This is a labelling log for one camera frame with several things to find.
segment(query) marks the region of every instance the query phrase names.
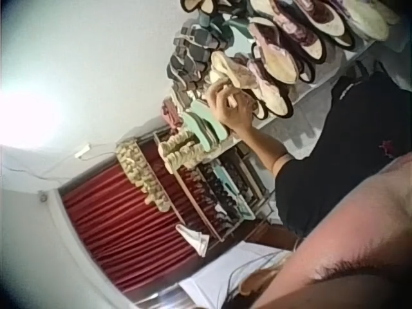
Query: white wall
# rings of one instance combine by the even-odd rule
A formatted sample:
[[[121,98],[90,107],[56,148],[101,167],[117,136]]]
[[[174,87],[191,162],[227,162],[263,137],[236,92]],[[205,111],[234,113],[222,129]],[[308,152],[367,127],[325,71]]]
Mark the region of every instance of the white wall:
[[[73,257],[80,248],[61,238],[63,222],[54,224],[49,207],[37,195],[1,193],[1,275],[7,289],[30,309],[126,309],[129,301],[113,287],[90,277],[90,270]]]

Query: light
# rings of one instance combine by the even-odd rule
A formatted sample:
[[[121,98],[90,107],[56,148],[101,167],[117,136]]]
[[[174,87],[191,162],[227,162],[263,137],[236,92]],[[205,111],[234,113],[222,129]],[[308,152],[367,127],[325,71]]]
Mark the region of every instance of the light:
[[[0,92],[0,145],[35,149],[46,145],[60,124],[56,103],[29,91]]]

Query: red curtain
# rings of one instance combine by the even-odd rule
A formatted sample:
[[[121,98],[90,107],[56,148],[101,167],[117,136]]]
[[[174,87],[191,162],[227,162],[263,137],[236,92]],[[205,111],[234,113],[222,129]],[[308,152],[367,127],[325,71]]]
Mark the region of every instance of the red curtain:
[[[142,150],[187,226],[210,234],[174,176],[166,171],[154,143]],[[129,182],[120,164],[108,167],[62,197],[91,257],[123,292],[144,286],[197,256],[176,232],[179,221],[175,213],[159,212],[155,204],[144,203],[145,197]],[[211,205],[202,205],[213,221]]]

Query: mint green flip-flop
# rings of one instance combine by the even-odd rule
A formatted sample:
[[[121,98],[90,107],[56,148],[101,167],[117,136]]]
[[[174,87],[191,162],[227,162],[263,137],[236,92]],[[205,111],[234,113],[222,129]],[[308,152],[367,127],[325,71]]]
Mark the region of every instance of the mint green flip-flop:
[[[204,103],[204,101],[193,101],[190,109],[193,113],[196,113],[200,118],[211,124],[213,131],[219,140],[225,140],[229,137],[226,127],[213,117],[211,109]]]
[[[213,140],[211,140],[202,119],[197,114],[191,113],[190,111],[182,112],[181,117],[187,129],[196,135],[205,151],[208,153],[212,150],[214,143]]]

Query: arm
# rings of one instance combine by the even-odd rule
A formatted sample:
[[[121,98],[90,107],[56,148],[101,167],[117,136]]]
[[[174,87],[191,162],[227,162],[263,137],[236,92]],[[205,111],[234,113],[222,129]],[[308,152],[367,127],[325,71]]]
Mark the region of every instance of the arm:
[[[206,93],[213,115],[222,124],[231,128],[276,176],[292,156],[281,142],[252,126],[253,100],[240,89],[227,86],[227,83],[225,79],[220,80],[211,85]]]
[[[255,127],[248,130],[237,130],[236,134],[256,153],[262,164],[275,177],[282,166],[293,159],[280,141],[264,134]]]

